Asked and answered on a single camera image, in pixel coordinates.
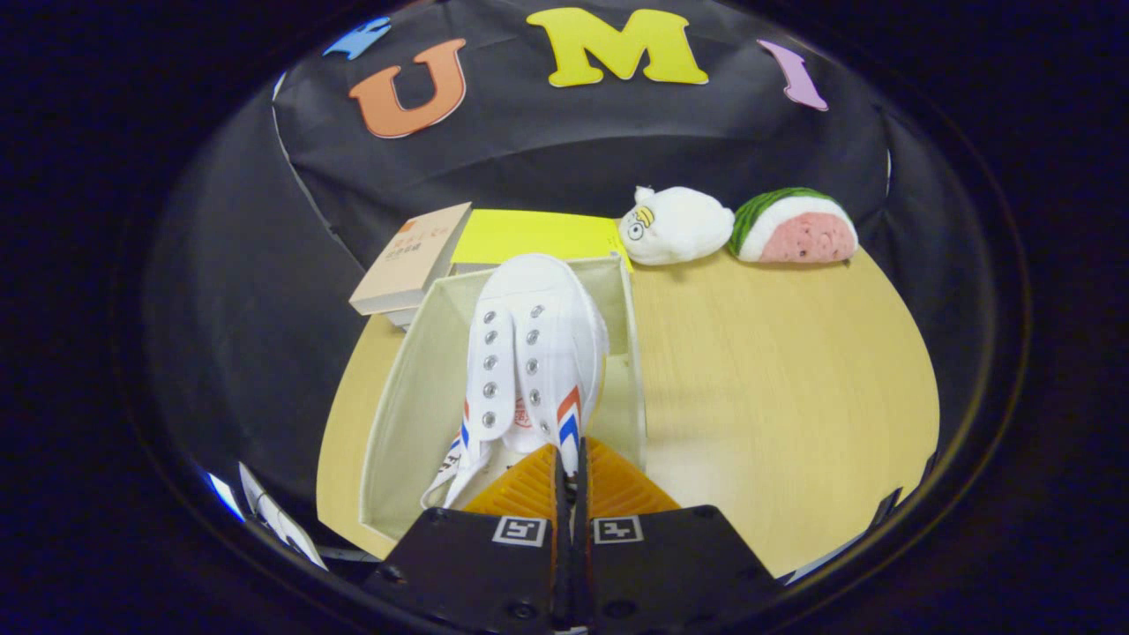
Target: book cover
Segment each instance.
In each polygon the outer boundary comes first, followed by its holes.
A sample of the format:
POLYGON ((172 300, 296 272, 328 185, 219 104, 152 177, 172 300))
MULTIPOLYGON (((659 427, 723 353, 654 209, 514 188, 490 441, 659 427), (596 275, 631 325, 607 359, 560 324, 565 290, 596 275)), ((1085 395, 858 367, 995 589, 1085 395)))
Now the book cover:
POLYGON ((470 209, 465 202, 404 223, 357 285, 349 304, 361 315, 419 306, 428 286, 447 272, 470 209))

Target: white plush toy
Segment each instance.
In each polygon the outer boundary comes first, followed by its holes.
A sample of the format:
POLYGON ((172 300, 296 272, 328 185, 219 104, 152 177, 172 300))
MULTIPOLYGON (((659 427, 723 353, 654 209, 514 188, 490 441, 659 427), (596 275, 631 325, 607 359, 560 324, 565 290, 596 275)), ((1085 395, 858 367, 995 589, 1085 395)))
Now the white plush toy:
POLYGON ((671 264, 709 255, 733 235, 733 211, 689 188, 656 193, 636 188, 636 206, 620 220, 620 238, 639 264, 671 264))

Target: black fabric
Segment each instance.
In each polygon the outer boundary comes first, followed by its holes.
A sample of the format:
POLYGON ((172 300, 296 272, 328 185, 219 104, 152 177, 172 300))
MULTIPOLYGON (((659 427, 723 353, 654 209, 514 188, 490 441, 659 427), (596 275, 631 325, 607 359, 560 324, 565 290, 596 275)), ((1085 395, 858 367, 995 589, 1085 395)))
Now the black fabric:
MULTIPOLYGON (((325 418, 362 324, 348 295, 406 218, 465 200, 618 217, 639 184, 690 186, 736 208, 804 185, 854 217, 921 330, 944 447, 977 402, 998 307, 979 210, 926 136, 857 75, 716 3, 648 5, 689 20, 709 84, 605 70, 599 84, 555 88, 548 36, 525 21, 552 6, 414 7, 353 61, 315 50, 287 72, 273 110, 264 89, 220 132, 175 199, 150 272, 150 351, 170 426, 202 460, 238 456, 313 513, 325 418), (454 37, 467 41, 462 105, 404 138, 369 133, 350 88, 400 66, 402 105, 426 103, 434 86, 412 58, 454 37), (785 96, 758 38, 804 56, 826 112, 785 96)), ((615 27, 637 8, 572 6, 615 27)))
MULTIPOLYGON (((393 17, 392 31, 353 61, 309 55, 275 101, 290 158, 333 230, 366 266, 401 224, 440 207, 527 208, 622 216, 636 185, 695 188, 736 208, 764 190, 804 184, 850 210, 873 210, 886 183, 886 147, 873 96, 854 76, 793 43, 763 20, 716 3, 648 8, 690 21, 702 86, 660 84, 641 70, 590 86, 557 88, 557 66, 531 14, 559 2, 453 0, 393 17), (412 59, 455 37, 466 77, 462 105, 437 125, 400 139, 365 128, 349 90, 392 66, 401 104, 430 99, 434 84, 412 59), (756 38, 803 54, 828 112, 784 94, 784 76, 756 38)), ((633 2, 575 2, 622 28, 633 2)), ((640 67, 647 63, 644 58, 640 67)), ((596 68, 602 68, 595 62, 596 68)))
POLYGON ((325 419, 364 327, 348 302, 364 271, 294 180, 270 97, 217 133, 170 199, 146 272, 146 345, 163 415, 201 466, 238 492, 243 461, 308 517, 325 419))

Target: white sneaker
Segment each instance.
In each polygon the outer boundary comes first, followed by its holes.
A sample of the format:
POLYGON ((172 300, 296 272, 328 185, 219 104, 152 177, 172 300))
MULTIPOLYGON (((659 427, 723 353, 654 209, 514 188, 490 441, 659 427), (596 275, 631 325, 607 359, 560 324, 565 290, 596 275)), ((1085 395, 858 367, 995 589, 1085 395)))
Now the white sneaker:
POLYGON ((580 436, 599 397, 607 327, 564 262, 543 254, 506 261, 487 280, 472 320, 463 426, 420 501, 425 507, 428 495, 453 479, 449 507, 499 440, 520 454, 552 443, 575 476, 580 436))

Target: book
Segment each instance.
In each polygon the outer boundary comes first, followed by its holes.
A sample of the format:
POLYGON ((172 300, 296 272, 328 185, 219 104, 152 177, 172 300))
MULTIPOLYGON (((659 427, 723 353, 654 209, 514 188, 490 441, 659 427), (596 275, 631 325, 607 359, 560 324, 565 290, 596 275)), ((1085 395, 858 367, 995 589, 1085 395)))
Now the book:
POLYGON ((465 202, 404 223, 361 278, 349 304, 361 315, 395 312, 390 320, 397 327, 411 322, 431 282, 450 270, 450 256, 470 210, 471 203, 465 202))
POLYGON ((606 258, 619 253, 631 270, 620 241, 619 220, 597 216, 475 209, 470 214, 455 251, 450 273, 493 269, 523 253, 545 253, 561 260, 606 258))

